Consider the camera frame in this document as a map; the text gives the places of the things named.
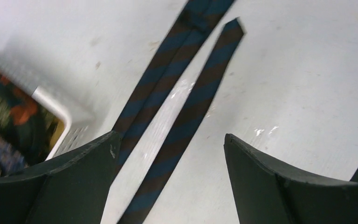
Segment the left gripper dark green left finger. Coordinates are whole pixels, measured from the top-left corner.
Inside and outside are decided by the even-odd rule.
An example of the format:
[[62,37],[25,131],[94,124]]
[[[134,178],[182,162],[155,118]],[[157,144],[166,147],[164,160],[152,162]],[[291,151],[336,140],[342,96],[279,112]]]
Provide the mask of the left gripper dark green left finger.
[[109,132],[0,177],[0,224],[98,224],[115,179],[121,138]]

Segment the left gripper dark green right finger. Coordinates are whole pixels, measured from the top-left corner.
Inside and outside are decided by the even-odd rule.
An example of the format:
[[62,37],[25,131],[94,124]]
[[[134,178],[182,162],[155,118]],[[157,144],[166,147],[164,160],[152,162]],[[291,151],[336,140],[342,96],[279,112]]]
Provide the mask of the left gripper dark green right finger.
[[358,182],[299,169],[230,133],[224,152],[240,223],[358,224]]

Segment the blue brown striped tie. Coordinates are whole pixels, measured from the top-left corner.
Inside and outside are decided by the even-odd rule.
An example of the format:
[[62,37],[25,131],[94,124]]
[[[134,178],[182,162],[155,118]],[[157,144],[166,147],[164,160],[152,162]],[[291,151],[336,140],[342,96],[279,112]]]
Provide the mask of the blue brown striped tie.
[[[183,0],[116,0],[112,9],[111,46],[117,68],[109,93],[114,98],[107,117],[113,124],[136,87],[152,54],[186,5]],[[103,224],[117,224],[153,162],[175,117],[193,87],[218,30],[210,34],[193,62],[179,74],[163,96],[151,124],[113,182]],[[204,124],[192,140],[167,187],[145,219],[147,224],[236,224],[234,197],[224,162],[223,138],[227,128],[223,106],[233,96],[229,83],[221,88]]]

